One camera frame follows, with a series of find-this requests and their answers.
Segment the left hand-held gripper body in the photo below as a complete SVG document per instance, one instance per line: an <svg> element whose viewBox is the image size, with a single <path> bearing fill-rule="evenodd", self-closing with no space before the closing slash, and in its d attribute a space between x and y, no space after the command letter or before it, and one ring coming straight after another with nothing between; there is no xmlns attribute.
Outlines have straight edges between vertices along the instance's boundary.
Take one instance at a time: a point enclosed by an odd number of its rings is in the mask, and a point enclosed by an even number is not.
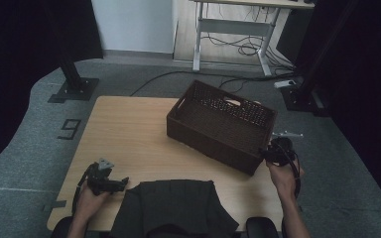
<svg viewBox="0 0 381 238"><path fill-rule="evenodd" d="M86 171L87 185L94 195L121 190L120 181L109 179L113 167L114 165L106 159L100 159L88 167Z"/></svg>

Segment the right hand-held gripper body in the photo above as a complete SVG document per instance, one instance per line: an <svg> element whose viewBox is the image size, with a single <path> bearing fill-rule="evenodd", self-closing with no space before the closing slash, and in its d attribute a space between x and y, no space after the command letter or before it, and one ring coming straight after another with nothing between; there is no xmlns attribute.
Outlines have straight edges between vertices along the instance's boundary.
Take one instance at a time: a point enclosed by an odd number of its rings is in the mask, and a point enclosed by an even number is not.
<svg viewBox="0 0 381 238"><path fill-rule="evenodd" d="M282 167L293 162L298 155L294 149L292 138L302 137L302 134L290 133L288 131L274 133L266 149L272 154L270 163Z"/></svg>

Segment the dark pleated skirt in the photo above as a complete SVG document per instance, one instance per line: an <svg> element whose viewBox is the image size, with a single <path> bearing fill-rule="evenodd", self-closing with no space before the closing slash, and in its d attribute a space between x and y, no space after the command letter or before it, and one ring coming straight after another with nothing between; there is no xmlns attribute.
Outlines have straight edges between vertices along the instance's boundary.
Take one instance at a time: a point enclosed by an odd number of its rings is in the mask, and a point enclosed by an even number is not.
<svg viewBox="0 0 381 238"><path fill-rule="evenodd" d="M238 223L211 180L145 181L126 191L110 238L232 238Z"/></svg>

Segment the brown woven basket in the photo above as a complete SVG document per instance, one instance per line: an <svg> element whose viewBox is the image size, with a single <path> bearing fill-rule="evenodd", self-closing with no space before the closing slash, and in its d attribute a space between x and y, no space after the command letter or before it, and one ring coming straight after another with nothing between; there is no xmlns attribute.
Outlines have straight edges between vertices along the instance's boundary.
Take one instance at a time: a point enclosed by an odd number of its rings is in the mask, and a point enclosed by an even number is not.
<svg viewBox="0 0 381 238"><path fill-rule="evenodd" d="M273 109L196 80L167 114L167 135L252 176L276 117Z"/></svg>

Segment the person's left hand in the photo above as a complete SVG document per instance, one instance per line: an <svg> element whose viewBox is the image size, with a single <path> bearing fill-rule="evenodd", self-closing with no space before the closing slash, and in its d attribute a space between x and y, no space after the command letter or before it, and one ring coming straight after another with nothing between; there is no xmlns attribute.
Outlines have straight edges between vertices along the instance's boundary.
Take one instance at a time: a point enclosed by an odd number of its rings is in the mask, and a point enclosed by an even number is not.
<svg viewBox="0 0 381 238"><path fill-rule="evenodd" d="M95 195L92 190L84 184L80 189L74 219L83 222L90 220L109 196L109 192L103 192L100 195Z"/></svg>

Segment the person's right hand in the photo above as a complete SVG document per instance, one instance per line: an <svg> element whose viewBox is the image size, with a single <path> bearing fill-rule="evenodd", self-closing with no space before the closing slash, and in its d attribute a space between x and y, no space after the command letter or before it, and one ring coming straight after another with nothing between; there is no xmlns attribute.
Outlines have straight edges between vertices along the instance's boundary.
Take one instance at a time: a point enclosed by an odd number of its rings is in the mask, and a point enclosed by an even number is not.
<svg viewBox="0 0 381 238"><path fill-rule="evenodd" d="M281 167L267 163L267 167L279 197L281 199L295 198L296 191L299 189L298 182L301 180L301 176L305 174L299 162L294 161L293 165L287 164Z"/></svg>

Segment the grey tape piece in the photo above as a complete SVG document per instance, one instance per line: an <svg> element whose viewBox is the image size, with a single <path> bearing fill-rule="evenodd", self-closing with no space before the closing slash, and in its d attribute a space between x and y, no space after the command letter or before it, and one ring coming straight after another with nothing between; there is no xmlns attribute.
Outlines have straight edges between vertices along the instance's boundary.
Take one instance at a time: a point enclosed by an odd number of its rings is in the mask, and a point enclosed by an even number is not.
<svg viewBox="0 0 381 238"><path fill-rule="evenodd" d="M43 207L43 211L49 212L49 211L52 211L54 208L61 208L65 206L66 206L66 200L57 200L49 204L45 204Z"/></svg>

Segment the black tape floor marking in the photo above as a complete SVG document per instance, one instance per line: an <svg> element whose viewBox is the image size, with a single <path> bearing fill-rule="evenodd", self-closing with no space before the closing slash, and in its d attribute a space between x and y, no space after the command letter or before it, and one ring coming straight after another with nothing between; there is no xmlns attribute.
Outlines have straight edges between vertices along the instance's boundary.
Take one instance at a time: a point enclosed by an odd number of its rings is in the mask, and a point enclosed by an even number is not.
<svg viewBox="0 0 381 238"><path fill-rule="evenodd" d="M73 140L80 125L80 119L66 119L63 122L61 130L64 131L63 135L59 135L58 139L60 140Z"/></svg>

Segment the white power strip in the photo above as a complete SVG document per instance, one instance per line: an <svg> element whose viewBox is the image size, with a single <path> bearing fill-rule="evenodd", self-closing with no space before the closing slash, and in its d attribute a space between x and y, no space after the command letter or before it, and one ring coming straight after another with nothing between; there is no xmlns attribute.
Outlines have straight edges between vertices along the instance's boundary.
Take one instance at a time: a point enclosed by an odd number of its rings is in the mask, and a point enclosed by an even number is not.
<svg viewBox="0 0 381 238"><path fill-rule="evenodd" d="M297 83L294 80L282 80L274 83L275 88L282 88L295 85L297 85Z"/></svg>

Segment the black curtain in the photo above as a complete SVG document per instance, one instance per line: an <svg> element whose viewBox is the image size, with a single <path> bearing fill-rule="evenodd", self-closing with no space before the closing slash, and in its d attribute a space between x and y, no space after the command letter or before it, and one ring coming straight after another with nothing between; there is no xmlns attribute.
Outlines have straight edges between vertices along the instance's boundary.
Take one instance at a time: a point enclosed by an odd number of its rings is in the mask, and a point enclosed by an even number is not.
<svg viewBox="0 0 381 238"><path fill-rule="evenodd" d="M34 84L60 67L103 57L91 0L0 0L0 154Z"/></svg>
<svg viewBox="0 0 381 238"><path fill-rule="evenodd" d="M316 0L297 66L381 188L381 0Z"/></svg>

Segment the dark box under desk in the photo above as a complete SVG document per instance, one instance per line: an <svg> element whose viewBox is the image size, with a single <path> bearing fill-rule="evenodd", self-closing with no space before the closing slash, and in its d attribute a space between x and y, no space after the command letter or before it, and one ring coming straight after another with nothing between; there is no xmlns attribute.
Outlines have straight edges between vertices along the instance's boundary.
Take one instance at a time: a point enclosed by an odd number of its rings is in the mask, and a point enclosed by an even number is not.
<svg viewBox="0 0 381 238"><path fill-rule="evenodd" d="M295 64L307 32L313 10L291 10L276 46L277 51Z"/></svg>

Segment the black stand with base plate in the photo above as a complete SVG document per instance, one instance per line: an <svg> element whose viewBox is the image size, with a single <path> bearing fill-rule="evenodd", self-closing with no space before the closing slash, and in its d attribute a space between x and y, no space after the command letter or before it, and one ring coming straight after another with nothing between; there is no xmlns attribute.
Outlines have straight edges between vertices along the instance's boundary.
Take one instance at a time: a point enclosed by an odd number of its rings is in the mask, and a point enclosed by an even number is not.
<svg viewBox="0 0 381 238"><path fill-rule="evenodd" d="M321 114L314 91L321 79L325 63L331 58L331 48L359 0L317 0L295 59L295 76L302 82L282 87L286 107L291 111Z"/></svg>
<svg viewBox="0 0 381 238"><path fill-rule="evenodd" d="M70 58L62 58L61 70L65 81L59 91L53 94L49 103L65 103L67 100L88 101L96 89L99 79L81 77Z"/></svg>

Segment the white metal desk frame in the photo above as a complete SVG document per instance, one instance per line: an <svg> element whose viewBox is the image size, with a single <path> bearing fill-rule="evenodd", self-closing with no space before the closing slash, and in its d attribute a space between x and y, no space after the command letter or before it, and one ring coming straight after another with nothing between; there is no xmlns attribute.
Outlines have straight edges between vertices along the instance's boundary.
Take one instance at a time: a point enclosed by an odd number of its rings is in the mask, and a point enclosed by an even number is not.
<svg viewBox="0 0 381 238"><path fill-rule="evenodd" d="M315 4L310 0L191 0L197 5L196 13L196 40L193 49L192 69L200 70L200 41L202 33L230 34L241 36L263 37L261 50L257 53L263 73L271 76L266 52L272 39L276 23L282 9L312 10ZM252 6L274 8L272 20L266 23L246 22L235 20L220 20L203 16L203 8L209 4L225 4L236 6Z"/></svg>

